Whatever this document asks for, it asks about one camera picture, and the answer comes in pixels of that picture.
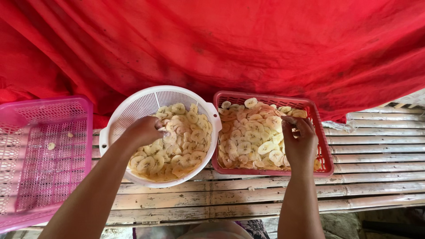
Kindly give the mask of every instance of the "forearm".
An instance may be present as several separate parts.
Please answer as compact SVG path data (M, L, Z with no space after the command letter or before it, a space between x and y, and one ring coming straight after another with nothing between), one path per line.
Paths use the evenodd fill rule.
M131 154L124 140L111 145L39 238L99 238Z
M278 238L324 239L313 175L292 175L282 203Z

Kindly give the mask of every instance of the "pink plastic basket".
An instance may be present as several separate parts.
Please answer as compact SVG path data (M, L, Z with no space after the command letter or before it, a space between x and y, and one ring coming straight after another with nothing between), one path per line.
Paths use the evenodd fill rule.
M268 105L275 104L277 107L290 106L291 108L303 109L307 111L308 118L313 121L316 128L316 134L319 139L318 157L321 162L321 168L313 173L314 176L330 176L334 172L334 164L332 161L331 152L326 140L325 132L320 121L320 116L316 105L308 99L285 97L277 95L250 94L233 91L219 91L214 95L213 104L215 107L221 105L224 101L230 101L232 104L243 105L245 100L249 98L257 98L259 102ZM217 149L212 157L213 168L221 174L241 174L241 175L272 175L272 176L290 176L291 171L283 170L266 170L266 169L238 169L238 168L222 168L217 161Z
M84 96L0 105L0 233L50 220L91 169L92 133Z

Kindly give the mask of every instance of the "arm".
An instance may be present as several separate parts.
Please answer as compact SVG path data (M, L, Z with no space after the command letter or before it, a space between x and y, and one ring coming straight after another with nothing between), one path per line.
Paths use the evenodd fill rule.
M292 175L283 198L278 224L278 238L324 239L313 178L317 137L308 119L282 117L286 157ZM294 138L291 124L296 120L300 136Z
M155 129L157 122L158 118L148 116L127 128L66 199L39 239L99 238L131 155L163 137Z

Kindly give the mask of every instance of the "hand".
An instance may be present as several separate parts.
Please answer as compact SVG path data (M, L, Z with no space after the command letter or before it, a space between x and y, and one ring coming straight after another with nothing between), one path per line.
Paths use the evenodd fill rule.
M150 145L169 134L167 131L158 131L160 127L162 125L157 117L145 116L130 125L117 141L124 142L134 152L138 147Z
M309 119L282 116L285 153L293 175L313 175L318 139ZM294 125L300 130L298 138L292 132Z

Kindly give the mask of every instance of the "person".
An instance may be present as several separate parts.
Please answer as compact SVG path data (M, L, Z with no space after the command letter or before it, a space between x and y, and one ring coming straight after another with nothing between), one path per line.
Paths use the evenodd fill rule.
M292 176L286 188L278 223L278 238L324 239L321 227L313 166L317 137L310 120L282 117L285 152ZM156 117L143 117L114 142L93 170L65 200L39 239L94 239L102 234L128 160L136 149L164 137ZM299 134L294 137L292 128ZM181 239L252 238L234 222L200 224Z

